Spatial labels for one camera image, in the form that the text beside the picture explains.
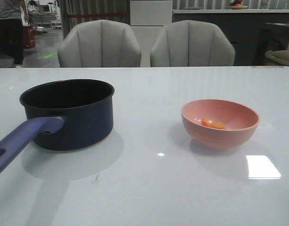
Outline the orange ham slice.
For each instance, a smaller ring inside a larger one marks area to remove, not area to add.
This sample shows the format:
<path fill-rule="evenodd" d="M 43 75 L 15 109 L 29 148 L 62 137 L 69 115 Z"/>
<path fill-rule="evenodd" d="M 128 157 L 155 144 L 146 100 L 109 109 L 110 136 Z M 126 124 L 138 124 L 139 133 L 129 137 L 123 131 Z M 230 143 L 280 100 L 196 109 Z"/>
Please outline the orange ham slice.
<path fill-rule="evenodd" d="M 220 121 L 213 121 L 209 123 L 210 127 L 215 128 L 215 129 L 226 129 L 226 126 L 224 123 Z"/>
<path fill-rule="evenodd" d="M 206 118 L 203 118 L 203 119 L 201 120 L 201 124 L 202 124 L 203 126 L 206 126 L 206 127 L 212 127 L 211 122 L 210 122 L 208 119 L 206 119 Z"/>

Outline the dark blue saucepan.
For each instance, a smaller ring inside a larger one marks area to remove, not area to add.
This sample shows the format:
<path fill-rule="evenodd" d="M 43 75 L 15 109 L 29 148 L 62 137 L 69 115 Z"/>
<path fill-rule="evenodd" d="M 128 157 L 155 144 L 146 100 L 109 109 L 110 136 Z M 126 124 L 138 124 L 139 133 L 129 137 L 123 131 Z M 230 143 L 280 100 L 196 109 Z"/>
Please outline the dark blue saucepan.
<path fill-rule="evenodd" d="M 114 125 L 114 92 L 109 83 L 91 79 L 53 81 L 23 92 L 27 120 L 0 141 L 0 173 L 30 142 L 71 151 L 105 139 Z"/>

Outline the pink bowl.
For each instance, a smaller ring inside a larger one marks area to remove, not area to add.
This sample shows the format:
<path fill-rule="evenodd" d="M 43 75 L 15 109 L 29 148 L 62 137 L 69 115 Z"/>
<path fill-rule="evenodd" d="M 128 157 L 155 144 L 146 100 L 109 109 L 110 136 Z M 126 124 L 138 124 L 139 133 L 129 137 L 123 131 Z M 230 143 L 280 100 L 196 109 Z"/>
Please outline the pink bowl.
<path fill-rule="evenodd" d="M 201 99 L 186 103 L 181 109 L 187 133 L 202 145 L 229 149 L 247 142 L 254 134 L 260 117 L 251 108 L 228 100 Z M 215 129 L 201 124 L 203 118 L 220 121 L 226 129 Z"/>

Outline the left grey upholstered chair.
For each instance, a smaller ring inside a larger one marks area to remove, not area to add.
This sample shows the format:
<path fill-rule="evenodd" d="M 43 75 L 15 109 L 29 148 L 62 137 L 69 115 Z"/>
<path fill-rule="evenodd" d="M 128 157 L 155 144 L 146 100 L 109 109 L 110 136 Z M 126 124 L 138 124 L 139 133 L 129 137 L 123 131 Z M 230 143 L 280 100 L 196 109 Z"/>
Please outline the left grey upholstered chair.
<path fill-rule="evenodd" d="M 97 20 L 72 28 L 58 48 L 63 68 L 139 67 L 141 49 L 125 23 Z"/>

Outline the grey upholstered chair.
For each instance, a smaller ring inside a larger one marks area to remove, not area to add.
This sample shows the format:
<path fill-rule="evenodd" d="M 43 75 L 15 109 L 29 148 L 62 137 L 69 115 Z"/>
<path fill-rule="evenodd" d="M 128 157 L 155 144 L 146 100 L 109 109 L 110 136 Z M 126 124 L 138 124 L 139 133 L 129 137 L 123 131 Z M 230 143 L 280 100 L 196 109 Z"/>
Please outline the grey upholstered chair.
<path fill-rule="evenodd" d="M 163 26 L 150 52 L 152 67 L 233 66 L 235 49 L 215 24 L 183 20 Z"/>
<path fill-rule="evenodd" d="M 125 23 L 97 20 L 72 28 L 58 48 L 63 68 L 139 67 L 141 49 Z"/>

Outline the right grey upholstered chair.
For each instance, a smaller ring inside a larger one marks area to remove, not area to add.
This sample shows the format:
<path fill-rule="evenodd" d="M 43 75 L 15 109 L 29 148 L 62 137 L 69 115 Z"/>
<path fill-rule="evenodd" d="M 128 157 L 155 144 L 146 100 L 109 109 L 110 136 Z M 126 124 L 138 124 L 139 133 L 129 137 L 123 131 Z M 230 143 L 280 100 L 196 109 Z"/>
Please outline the right grey upholstered chair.
<path fill-rule="evenodd" d="M 183 20 L 163 26 L 150 52 L 152 67 L 233 66 L 235 49 L 215 24 Z"/>

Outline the white cabinet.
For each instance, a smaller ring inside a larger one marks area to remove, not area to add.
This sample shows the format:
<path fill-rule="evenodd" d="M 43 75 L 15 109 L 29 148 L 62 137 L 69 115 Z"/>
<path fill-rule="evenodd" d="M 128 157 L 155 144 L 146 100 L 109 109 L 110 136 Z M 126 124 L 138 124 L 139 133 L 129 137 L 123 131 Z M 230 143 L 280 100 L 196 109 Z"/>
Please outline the white cabinet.
<path fill-rule="evenodd" d="M 171 0 L 130 1 L 130 25 L 141 49 L 141 67 L 150 67 L 150 51 L 163 25 L 172 22 Z"/>

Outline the grey counter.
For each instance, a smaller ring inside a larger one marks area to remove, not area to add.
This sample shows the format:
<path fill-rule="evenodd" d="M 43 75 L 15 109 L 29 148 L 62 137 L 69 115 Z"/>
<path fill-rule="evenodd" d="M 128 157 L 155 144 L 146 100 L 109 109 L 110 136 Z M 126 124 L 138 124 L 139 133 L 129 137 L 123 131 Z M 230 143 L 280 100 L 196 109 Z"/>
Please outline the grey counter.
<path fill-rule="evenodd" d="M 221 28 L 235 48 L 235 66 L 255 64 L 260 34 L 268 24 L 289 24 L 289 9 L 174 10 L 173 22 L 194 20 Z"/>

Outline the red trash bin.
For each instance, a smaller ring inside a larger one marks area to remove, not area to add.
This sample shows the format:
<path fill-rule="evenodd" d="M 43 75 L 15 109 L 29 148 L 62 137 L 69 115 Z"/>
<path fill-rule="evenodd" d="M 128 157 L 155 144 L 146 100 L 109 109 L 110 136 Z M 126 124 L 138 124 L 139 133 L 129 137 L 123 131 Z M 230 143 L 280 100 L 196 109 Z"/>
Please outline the red trash bin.
<path fill-rule="evenodd" d="M 23 26 L 23 45 L 24 48 L 33 48 L 36 45 L 33 27 L 31 25 Z"/>

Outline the beige cushion basket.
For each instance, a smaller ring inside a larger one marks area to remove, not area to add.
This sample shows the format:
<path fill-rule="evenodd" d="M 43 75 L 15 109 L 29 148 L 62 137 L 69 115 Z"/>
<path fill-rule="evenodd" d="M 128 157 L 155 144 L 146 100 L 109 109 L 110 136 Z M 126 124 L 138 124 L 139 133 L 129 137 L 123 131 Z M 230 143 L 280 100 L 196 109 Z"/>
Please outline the beige cushion basket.
<path fill-rule="evenodd" d="M 289 66 L 289 50 L 267 51 L 265 58 L 268 65 Z"/>

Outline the fruit plate on counter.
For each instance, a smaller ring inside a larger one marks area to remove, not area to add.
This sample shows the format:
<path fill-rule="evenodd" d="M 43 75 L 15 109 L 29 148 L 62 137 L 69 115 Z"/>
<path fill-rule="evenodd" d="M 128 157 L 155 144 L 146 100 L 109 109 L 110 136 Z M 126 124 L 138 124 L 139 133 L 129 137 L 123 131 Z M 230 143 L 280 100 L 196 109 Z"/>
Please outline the fruit plate on counter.
<path fill-rule="evenodd" d="M 247 9 L 248 6 L 242 5 L 242 2 L 243 2 L 243 0 L 233 0 L 233 1 L 229 4 L 228 8 L 229 8 L 229 9 Z"/>

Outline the person in dark trousers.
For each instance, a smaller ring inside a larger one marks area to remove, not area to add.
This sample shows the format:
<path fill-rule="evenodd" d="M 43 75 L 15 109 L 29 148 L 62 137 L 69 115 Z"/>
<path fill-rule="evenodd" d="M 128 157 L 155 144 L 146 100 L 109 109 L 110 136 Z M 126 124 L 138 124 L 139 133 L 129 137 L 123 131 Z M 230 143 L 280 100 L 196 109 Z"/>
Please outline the person in dark trousers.
<path fill-rule="evenodd" d="M 16 68 L 24 60 L 22 17 L 29 22 L 24 0 L 0 0 L 0 52 L 12 57 Z"/>

